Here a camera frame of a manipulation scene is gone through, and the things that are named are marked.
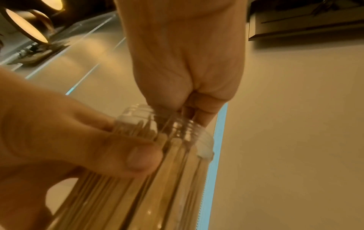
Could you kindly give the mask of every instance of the clear plastic jar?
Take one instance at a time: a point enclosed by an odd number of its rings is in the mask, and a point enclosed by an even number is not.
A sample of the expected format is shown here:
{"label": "clear plastic jar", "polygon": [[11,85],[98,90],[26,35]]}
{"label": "clear plastic jar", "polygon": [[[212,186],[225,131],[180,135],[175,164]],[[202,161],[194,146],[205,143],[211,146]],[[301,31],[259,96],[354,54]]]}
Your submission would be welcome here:
{"label": "clear plastic jar", "polygon": [[159,168],[135,179],[86,172],[48,229],[196,229],[213,158],[211,135],[175,112],[146,105],[126,109],[114,132],[155,141],[164,152]]}

